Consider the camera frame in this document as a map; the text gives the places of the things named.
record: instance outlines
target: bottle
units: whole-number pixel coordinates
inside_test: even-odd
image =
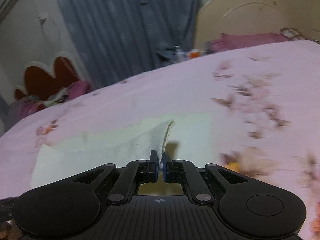
[[[180,49],[180,46],[174,46],[176,59],[178,62],[183,62],[186,60],[186,53]]]

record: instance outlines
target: cream headboard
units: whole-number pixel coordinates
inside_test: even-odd
[[[195,48],[221,33],[279,33],[291,27],[288,11],[283,0],[210,0],[198,13]]]

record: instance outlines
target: black circular pad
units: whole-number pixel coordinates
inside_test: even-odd
[[[28,191],[13,206],[17,225],[39,238],[62,238],[91,225],[100,212],[93,193],[51,193]]]
[[[72,208],[73,201],[64,195],[52,194],[40,198],[36,202],[36,209],[44,215],[60,215]]]
[[[300,198],[260,181],[232,185],[220,200],[218,212],[234,230],[263,239],[297,233],[306,217]]]
[[[247,200],[247,208],[256,215],[270,217],[279,214],[283,210],[283,204],[276,197],[257,195]]]

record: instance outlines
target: metal screw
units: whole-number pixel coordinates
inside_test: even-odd
[[[108,199],[112,202],[119,202],[124,199],[124,196],[119,193],[111,194]]]
[[[196,199],[201,202],[207,202],[207,201],[211,200],[212,197],[209,194],[201,193],[196,196]]]

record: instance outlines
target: pink bedsheet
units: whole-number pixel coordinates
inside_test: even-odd
[[[29,190],[42,144],[146,117],[209,113],[212,156],[221,154],[219,164],[297,194],[308,210],[300,236],[317,239],[319,77],[320,46],[290,41],[189,60],[50,107],[1,137],[0,199]],[[195,153],[190,161],[200,159]]]

